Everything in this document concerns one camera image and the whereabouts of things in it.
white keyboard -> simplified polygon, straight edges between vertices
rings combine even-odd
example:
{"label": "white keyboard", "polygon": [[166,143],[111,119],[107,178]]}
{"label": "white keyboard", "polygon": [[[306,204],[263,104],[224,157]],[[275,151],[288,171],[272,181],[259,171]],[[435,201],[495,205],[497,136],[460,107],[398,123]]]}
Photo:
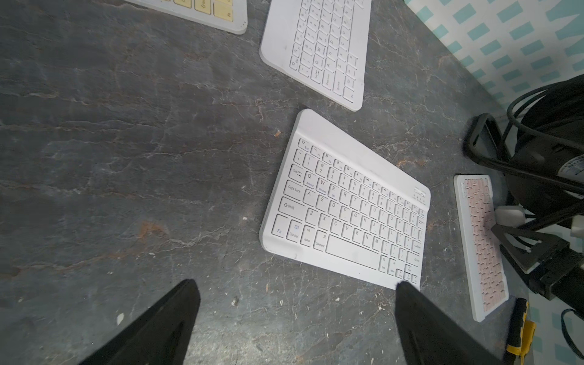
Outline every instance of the white keyboard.
{"label": "white keyboard", "polygon": [[344,107],[363,104],[371,0],[272,0],[260,56]]}
{"label": "white keyboard", "polygon": [[481,322],[509,298],[495,225],[493,189],[488,175],[454,177],[458,220],[463,238],[472,317]]}
{"label": "white keyboard", "polygon": [[298,114],[260,229],[269,252],[419,288],[430,190],[310,109]]}
{"label": "white keyboard", "polygon": [[247,0],[126,1],[235,34],[244,34],[248,27]]}

white and teal tile pattern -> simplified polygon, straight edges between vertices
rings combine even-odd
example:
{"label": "white and teal tile pattern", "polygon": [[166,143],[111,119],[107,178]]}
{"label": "white and teal tile pattern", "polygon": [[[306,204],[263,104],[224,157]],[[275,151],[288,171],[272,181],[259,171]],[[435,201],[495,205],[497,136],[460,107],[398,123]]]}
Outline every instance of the white and teal tile pattern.
{"label": "white and teal tile pattern", "polygon": [[506,107],[584,74],[584,0],[405,0]]}

spacebar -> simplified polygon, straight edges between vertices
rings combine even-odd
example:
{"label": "spacebar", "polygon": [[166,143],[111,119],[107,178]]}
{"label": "spacebar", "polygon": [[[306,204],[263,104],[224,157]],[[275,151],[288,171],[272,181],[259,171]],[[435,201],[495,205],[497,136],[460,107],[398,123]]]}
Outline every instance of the spacebar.
{"label": "spacebar", "polygon": [[377,253],[353,245],[351,242],[335,236],[329,236],[326,252],[375,270],[379,267],[379,255]]}

shift key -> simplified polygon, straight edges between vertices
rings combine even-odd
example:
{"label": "shift key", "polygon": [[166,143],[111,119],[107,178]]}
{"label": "shift key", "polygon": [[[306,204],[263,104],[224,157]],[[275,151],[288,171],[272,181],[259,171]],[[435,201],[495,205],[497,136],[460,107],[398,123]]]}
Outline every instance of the shift key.
{"label": "shift key", "polygon": [[291,215],[292,217],[300,220],[304,220],[304,217],[306,217],[306,206],[303,206],[302,204],[292,201],[286,197],[282,198],[278,210],[281,213]]}

gray marble surface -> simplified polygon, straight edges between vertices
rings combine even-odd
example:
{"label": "gray marble surface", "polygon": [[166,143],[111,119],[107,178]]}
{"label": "gray marble surface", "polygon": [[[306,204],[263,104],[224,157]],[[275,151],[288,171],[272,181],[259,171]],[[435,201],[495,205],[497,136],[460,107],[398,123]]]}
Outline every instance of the gray marble surface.
{"label": "gray marble surface", "polygon": [[452,184],[487,172],[462,142],[502,110],[402,1],[373,0],[350,112],[260,60],[268,8],[249,0],[236,36],[120,0],[0,2],[4,363],[78,363],[185,278],[186,364],[405,363],[394,291],[259,243],[306,107],[430,188],[422,293],[502,354],[513,301],[472,320]]}

